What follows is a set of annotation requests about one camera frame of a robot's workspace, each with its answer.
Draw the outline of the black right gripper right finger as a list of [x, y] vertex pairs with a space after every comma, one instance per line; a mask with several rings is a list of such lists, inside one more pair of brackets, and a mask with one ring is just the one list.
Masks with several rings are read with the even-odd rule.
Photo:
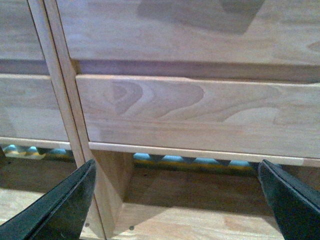
[[285, 240], [320, 238], [320, 192], [264, 159], [258, 179]]

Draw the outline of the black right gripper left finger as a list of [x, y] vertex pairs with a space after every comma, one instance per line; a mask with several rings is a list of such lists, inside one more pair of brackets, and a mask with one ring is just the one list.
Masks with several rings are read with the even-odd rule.
[[2, 240], [78, 240], [94, 196], [91, 159], [33, 204], [0, 226]]

